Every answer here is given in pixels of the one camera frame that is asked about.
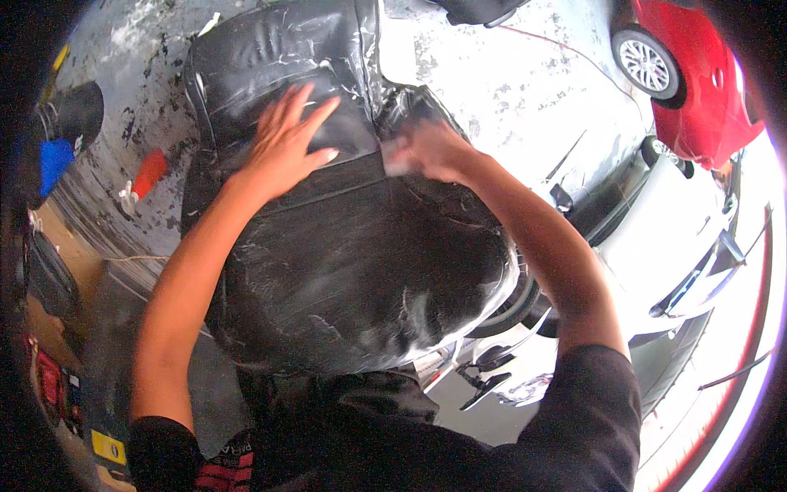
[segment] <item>black seat fabric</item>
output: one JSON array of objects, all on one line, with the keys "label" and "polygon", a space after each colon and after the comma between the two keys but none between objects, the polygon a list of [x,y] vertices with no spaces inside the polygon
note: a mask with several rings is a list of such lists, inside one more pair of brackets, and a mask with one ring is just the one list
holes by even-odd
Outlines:
[{"label": "black seat fabric", "polygon": [[248,154],[262,109],[292,83],[342,96],[311,147],[340,157],[249,222],[206,323],[238,363],[279,374],[403,365],[467,334],[513,290],[512,241],[465,187],[387,178],[379,140],[415,118],[456,123],[426,87],[383,79],[375,0],[278,2],[194,40],[184,67],[201,149],[183,234]]}]

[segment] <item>hand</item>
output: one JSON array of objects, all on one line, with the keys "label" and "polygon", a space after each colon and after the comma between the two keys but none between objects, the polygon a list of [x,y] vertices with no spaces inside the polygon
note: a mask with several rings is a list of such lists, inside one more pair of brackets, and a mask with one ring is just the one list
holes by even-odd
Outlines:
[{"label": "hand", "polygon": [[312,83],[300,89],[292,86],[260,116],[249,158],[231,178],[235,191],[240,190],[257,209],[339,155],[337,149],[331,148],[306,155],[312,137],[340,101],[340,98],[328,100],[301,122],[304,105],[313,90]]},{"label": "hand", "polygon": [[392,168],[399,169],[390,174],[401,174],[401,170],[419,172],[430,179],[466,186],[471,168],[485,157],[445,120],[421,120],[416,127],[406,129],[393,147],[386,160]]}]

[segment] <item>blue cloth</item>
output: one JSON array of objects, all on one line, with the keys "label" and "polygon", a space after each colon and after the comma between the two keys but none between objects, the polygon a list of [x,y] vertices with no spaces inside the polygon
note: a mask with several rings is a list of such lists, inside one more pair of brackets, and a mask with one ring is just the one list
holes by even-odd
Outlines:
[{"label": "blue cloth", "polygon": [[41,198],[46,198],[63,171],[74,161],[74,150],[66,139],[41,142]]}]

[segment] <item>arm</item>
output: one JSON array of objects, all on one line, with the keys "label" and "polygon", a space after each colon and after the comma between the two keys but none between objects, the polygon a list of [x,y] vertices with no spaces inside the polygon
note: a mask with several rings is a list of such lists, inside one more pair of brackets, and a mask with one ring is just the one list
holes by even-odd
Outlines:
[{"label": "arm", "polygon": [[246,223],[269,200],[336,158],[323,149],[306,155],[317,129],[338,106],[331,99],[301,122],[313,85],[291,87],[260,117],[246,165],[186,235],[150,296],[137,344],[131,418],[164,416],[194,433],[187,374],[191,352],[221,268]]},{"label": "arm", "polygon": [[395,161],[407,161],[426,177],[471,188],[514,238],[560,314],[559,356],[598,344],[629,357],[604,273],[585,239],[563,216],[445,122],[422,122],[403,144]]}]

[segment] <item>fingers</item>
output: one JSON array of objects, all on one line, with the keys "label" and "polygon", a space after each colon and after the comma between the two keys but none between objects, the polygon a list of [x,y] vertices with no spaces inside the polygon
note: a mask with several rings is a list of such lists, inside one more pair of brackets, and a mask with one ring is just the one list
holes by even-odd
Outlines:
[{"label": "fingers", "polygon": [[284,117],[285,128],[292,128],[295,125],[301,123],[303,109],[306,103],[309,101],[309,96],[312,95],[313,91],[314,83],[309,82],[295,93],[295,95],[292,97],[290,107],[287,109],[286,115]]},{"label": "fingers", "polygon": [[312,139],[317,130],[325,123],[325,120],[339,107],[339,103],[341,102],[341,98],[330,98],[325,103],[317,108],[312,115],[303,122],[302,127],[306,132],[306,135],[309,137],[309,140]]},{"label": "fingers", "polygon": [[333,161],[336,157],[338,157],[339,151],[338,149],[322,149],[317,150],[309,154],[308,156],[304,157],[304,166],[306,166],[309,170],[314,170],[319,167],[326,165],[327,163]]},{"label": "fingers", "polygon": [[449,122],[443,119],[435,121],[435,120],[428,120],[426,118],[422,118],[421,120],[419,120],[418,126],[416,127],[413,133],[417,134],[419,130],[421,131],[426,130],[428,132],[437,132],[438,134],[445,133],[445,132],[448,132],[450,134],[456,133],[456,131],[454,131],[454,129],[449,124]]},{"label": "fingers", "polygon": [[399,137],[386,145],[389,150],[388,158],[395,162],[406,162],[416,158],[412,144],[405,137]]},{"label": "fingers", "polygon": [[260,119],[257,120],[257,136],[270,126],[271,118],[273,117],[273,107],[275,105],[276,103],[272,102],[265,106],[265,110],[260,115]]},{"label": "fingers", "polygon": [[279,99],[279,102],[277,102],[273,106],[273,115],[271,118],[271,123],[273,124],[273,126],[277,128],[280,128],[282,126],[282,123],[284,121],[284,116],[287,113],[287,110],[290,108],[290,104],[292,103],[293,96],[295,96],[295,94],[297,93],[296,90],[297,88],[294,85],[288,87],[282,98]]}]

